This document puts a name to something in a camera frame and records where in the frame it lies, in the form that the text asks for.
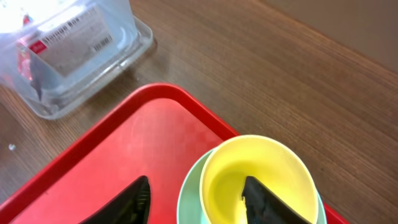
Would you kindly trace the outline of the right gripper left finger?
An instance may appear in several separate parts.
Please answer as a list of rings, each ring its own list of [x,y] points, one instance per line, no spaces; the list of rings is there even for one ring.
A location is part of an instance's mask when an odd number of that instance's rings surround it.
[[[150,184],[139,176],[105,206],[83,220],[82,224],[147,224],[150,212]]]

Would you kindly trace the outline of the green saucer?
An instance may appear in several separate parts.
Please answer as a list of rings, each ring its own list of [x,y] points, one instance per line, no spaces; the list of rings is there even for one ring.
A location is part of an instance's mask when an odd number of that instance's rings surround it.
[[[177,205],[177,222],[199,224],[208,223],[201,206],[200,179],[201,173],[211,153],[208,151],[201,156],[187,174]],[[254,176],[264,185],[273,190],[278,196],[293,202],[293,205],[312,205],[309,199],[309,184],[304,183],[308,177],[304,176],[302,163],[289,157],[288,161],[279,156],[269,156],[267,153],[252,153],[242,160],[238,159],[242,152],[228,157],[224,151],[210,163],[212,172],[216,173],[215,193],[212,195],[217,203],[214,212],[220,212],[226,217],[226,223],[246,223],[246,207],[243,205],[241,193],[247,176]]]

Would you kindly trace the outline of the yellow plastic cup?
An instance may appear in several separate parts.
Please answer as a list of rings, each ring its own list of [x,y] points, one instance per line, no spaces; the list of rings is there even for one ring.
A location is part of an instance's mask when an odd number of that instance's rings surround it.
[[[259,180],[309,223],[318,219],[318,192],[307,167],[282,143],[259,135],[233,137],[208,156],[200,201],[208,223],[246,223],[241,193],[247,176]]]

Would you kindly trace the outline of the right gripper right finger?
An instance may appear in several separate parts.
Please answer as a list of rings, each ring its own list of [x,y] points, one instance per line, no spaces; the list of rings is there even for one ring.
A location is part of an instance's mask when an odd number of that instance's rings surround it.
[[[253,176],[247,176],[242,191],[248,224],[308,224]]]

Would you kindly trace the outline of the red snack wrapper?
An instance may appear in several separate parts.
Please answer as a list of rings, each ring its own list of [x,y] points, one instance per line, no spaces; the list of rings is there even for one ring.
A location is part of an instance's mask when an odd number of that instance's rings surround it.
[[[26,41],[24,39],[20,39],[17,42],[17,48],[17,70],[24,78],[28,79],[28,81],[32,81],[30,71],[30,53]]]

